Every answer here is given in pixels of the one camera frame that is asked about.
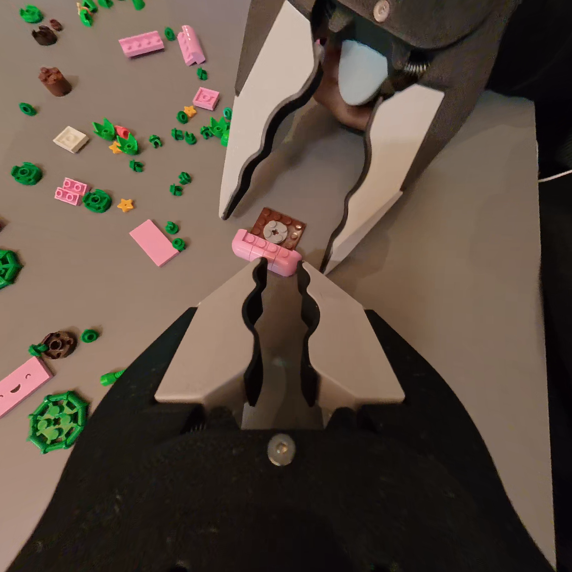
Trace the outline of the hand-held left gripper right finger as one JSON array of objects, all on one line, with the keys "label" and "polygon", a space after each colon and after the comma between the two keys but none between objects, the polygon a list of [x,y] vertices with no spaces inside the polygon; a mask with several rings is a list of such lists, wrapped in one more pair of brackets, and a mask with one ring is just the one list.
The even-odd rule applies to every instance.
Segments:
[{"label": "hand-held left gripper right finger", "polygon": [[402,403],[404,390],[363,306],[306,261],[297,264],[307,327],[300,365],[301,391],[310,407]]}]

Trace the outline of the green web piece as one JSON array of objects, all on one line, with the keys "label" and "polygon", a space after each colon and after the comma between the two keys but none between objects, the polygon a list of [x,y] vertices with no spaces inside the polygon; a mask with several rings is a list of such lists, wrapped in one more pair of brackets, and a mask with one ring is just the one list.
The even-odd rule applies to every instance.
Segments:
[{"label": "green web piece", "polygon": [[89,402],[75,391],[50,394],[28,416],[26,440],[41,454],[72,447],[88,421]]},{"label": "green web piece", "polygon": [[1,249],[1,289],[12,285],[21,269],[18,255],[9,249]]}]

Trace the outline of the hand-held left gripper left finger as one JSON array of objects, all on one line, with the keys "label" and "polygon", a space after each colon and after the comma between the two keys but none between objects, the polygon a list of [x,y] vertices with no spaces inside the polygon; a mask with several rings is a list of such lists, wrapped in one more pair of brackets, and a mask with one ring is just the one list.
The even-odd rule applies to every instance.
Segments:
[{"label": "hand-held left gripper left finger", "polygon": [[267,259],[255,259],[196,308],[155,400],[226,407],[242,416],[260,397],[263,363],[255,329],[262,315]]}]

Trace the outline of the pink studded plate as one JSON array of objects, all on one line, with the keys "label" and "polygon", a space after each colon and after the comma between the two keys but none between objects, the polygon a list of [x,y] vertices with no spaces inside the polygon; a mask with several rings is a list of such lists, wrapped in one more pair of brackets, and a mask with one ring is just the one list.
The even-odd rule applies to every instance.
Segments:
[{"label": "pink studded plate", "polygon": [[164,50],[163,40],[157,30],[122,38],[118,43],[129,59]]}]

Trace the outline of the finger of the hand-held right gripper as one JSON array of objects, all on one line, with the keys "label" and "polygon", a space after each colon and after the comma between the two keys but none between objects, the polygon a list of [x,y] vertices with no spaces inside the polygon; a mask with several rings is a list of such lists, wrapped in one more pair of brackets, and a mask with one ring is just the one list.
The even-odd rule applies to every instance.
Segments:
[{"label": "finger of the hand-held right gripper", "polygon": [[415,84],[377,104],[364,135],[364,165],[344,199],[342,219],[321,262],[327,274],[342,262],[402,196],[402,186],[444,93]]},{"label": "finger of the hand-held right gripper", "polygon": [[227,220],[270,154],[278,128],[316,90],[321,64],[309,14],[292,1],[265,8],[252,1],[245,28],[220,188]]}]

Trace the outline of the brown square plate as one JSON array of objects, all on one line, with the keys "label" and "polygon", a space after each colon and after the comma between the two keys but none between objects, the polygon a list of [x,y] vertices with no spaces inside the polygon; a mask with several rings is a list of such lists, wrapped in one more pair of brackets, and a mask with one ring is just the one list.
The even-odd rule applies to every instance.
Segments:
[{"label": "brown square plate", "polygon": [[264,239],[262,229],[270,220],[276,220],[288,226],[289,237],[288,239],[286,239],[284,243],[280,244],[279,246],[294,251],[301,240],[301,237],[306,228],[306,224],[296,218],[290,217],[289,215],[265,207],[260,212],[257,220],[255,221],[252,229],[250,230],[250,233],[255,235],[256,237]]}]

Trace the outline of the large pink smooth tile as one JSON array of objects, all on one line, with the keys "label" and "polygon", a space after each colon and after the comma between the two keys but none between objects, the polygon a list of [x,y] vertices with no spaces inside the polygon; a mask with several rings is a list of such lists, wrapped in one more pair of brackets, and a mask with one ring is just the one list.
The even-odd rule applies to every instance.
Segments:
[{"label": "large pink smooth tile", "polygon": [[180,251],[172,245],[172,242],[151,219],[135,227],[129,235],[158,268],[163,267],[180,254]]}]

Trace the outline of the brown round plate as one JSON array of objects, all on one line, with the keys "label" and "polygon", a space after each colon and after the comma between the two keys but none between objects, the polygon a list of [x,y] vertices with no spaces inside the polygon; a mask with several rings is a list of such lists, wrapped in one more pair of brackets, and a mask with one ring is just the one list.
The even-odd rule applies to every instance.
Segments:
[{"label": "brown round plate", "polygon": [[77,337],[74,333],[57,331],[44,337],[41,346],[46,346],[42,354],[51,360],[63,359],[73,353],[77,346]]}]

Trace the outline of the white square tile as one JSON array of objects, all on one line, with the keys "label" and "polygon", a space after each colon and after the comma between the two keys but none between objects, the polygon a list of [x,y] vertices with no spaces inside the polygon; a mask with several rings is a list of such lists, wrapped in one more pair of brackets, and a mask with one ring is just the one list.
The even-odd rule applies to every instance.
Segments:
[{"label": "white square tile", "polygon": [[87,134],[71,126],[66,126],[53,139],[55,145],[72,154],[78,153],[89,141],[90,138]]}]

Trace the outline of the brown round brick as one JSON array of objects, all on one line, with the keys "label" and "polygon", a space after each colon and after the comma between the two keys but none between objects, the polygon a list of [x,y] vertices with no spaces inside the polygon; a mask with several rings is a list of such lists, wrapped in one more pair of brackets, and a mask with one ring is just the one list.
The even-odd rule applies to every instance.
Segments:
[{"label": "brown round brick", "polygon": [[66,96],[73,89],[71,83],[68,82],[58,68],[41,67],[38,79],[55,97]]}]

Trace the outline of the scattered small green clips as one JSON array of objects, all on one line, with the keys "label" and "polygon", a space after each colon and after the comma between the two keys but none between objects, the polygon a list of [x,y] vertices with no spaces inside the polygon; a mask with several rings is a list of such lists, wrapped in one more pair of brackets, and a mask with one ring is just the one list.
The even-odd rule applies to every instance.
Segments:
[{"label": "scattered small green clips", "polygon": [[[200,81],[205,81],[208,79],[208,74],[206,70],[203,68],[198,68],[197,70],[197,77]],[[189,118],[187,118],[186,114],[182,111],[177,112],[177,121],[186,123],[188,122]],[[190,132],[183,132],[179,128],[173,128],[171,131],[171,135],[175,141],[185,141],[189,145],[195,145],[197,143],[197,138],[193,133]],[[153,148],[161,147],[161,139],[159,136],[152,135],[149,138],[149,142]],[[178,184],[171,184],[169,187],[169,192],[177,197],[181,196],[183,193],[183,186],[188,185],[192,182],[191,175],[187,172],[182,170],[181,173],[178,175]],[[166,232],[168,233],[168,240],[172,242],[172,245],[178,250],[183,251],[186,248],[186,243],[181,237],[174,237],[173,235],[179,232],[179,227],[174,221],[168,221],[166,227]]]}]

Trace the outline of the person's right hand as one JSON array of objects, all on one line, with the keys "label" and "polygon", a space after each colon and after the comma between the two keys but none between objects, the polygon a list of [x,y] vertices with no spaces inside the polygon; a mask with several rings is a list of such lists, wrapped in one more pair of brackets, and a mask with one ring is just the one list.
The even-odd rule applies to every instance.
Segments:
[{"label": "person's right hand", "polygon": [[375,101],[358,106],[349,105],[343,100],[338,85],[340,55],[341,47],[327,41],[321,61],[323,73],[313,98],[317,103],[327,108],[341,125],[354,132],[364,132],[374,109]]}]

